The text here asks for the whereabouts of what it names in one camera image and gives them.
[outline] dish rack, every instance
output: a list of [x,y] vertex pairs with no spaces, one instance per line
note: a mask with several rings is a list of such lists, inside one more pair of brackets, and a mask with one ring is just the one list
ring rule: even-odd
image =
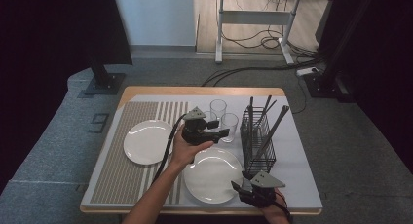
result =
[[250,114],[247,107],[243,113],[243,120],[240,126],[244,167],[245,171],[252,176],[261,170],[270,172],[276,162],[276,153],[274,152],[272,140],[269,141],[265,151],[260,153],[261,156],[257,157],[257,153],[259,153],[262,144],[270,132],[264,109],[263,107],[252,107],[252,121],[250,121]]

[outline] desk leg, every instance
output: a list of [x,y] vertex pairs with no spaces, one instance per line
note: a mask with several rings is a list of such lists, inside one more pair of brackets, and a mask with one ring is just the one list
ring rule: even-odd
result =
[[283,33],[282,38],[279,38],[280,47],[282,48],[282,53],[285,57],[287,64],[294,64],[292,60],[291,53],[289,52],[289,46],[286,44],[288,41],[289,32],[291,31],[292,24],[294,23],[295,15],[297,14],[297,8],[300,0],[295,0],[294,8],[289,14],[288,24],[286,25],[285,31]]
[[218,37],[216,39],[215,62],[222,63],[222,17],[224,14],[224,0],[219,0]]

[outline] striped placemat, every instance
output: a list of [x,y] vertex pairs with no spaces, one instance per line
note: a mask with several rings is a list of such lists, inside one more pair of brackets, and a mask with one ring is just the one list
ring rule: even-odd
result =
[[[149,188],[160,163],[140,165],[125,155],[124,139],[135,125],[162,120],[171,126],[188,112],[188,102],[128,102],[125,104],[110,149],[92,195],[91,204],[135,204]],[[166,204],[180,204],[181,175],[175,180]]]

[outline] white plate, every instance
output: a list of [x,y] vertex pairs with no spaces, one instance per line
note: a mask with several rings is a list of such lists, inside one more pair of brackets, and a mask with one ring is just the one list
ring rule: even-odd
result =
[[242,185],[242,170],[240,162],[230,152],[209,148],[195,156],[194,164],[186,166],[184,179],[195,198],[209,204],[220,204],[238,195],[231,180]]
[[172,126],[158,120],[149,120],[134,126],[124,140],[124,151],[129,159],[142,165],[162,160]]

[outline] gray carpet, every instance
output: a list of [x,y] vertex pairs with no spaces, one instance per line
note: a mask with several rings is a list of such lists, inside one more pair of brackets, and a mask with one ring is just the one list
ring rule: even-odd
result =
[[[127,74],[126,86],[199,86],[221,69],[274,66],[283,62],[150,59],[134,66],[110,65]],[[413,223],[413,176],[386,138],[354,103],[310,98],[294,70],[246,71],[220,82],[226,87],[285,90],[324,206],[319,216],[294,223]],[[90,69],[68,80],[68,93],[44,134],[0,197],[0,223],[118,223],[116,215],[79,210],[110,119],[122,95],[78,98],[93,77]],[[102,133],[94,114],[109,114]],[[260,217],[161,216],[159,223],[265,223]]]

